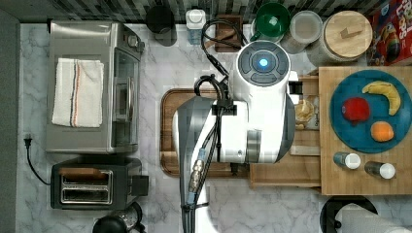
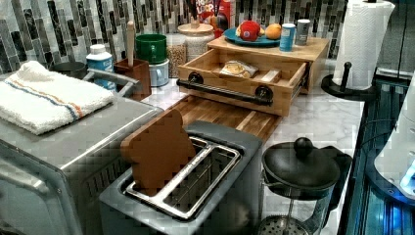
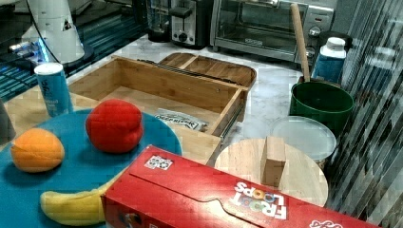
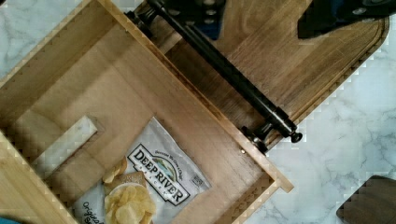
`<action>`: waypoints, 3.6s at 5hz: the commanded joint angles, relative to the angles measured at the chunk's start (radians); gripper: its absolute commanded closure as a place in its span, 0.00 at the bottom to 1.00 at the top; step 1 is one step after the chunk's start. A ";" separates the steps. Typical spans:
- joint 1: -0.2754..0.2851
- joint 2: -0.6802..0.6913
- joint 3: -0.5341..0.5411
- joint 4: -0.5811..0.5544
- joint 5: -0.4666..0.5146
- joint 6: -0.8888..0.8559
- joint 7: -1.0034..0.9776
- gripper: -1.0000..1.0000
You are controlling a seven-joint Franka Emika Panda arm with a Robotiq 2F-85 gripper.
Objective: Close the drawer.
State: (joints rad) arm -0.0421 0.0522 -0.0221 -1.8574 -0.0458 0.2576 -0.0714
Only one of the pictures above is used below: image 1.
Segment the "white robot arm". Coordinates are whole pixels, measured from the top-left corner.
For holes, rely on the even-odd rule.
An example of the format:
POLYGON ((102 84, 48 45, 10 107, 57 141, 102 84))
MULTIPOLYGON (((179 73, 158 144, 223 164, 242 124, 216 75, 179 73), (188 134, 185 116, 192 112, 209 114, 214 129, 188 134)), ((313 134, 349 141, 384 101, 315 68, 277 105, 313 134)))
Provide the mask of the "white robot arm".
POLYGON ((212 162, 276 163, 290 150, 295 131, 291 75, 284 49, 255 41, 238 52, 232 74, 195 82, 195 96, 172 121, 184 233, 217 233, 204 187, 212 162))

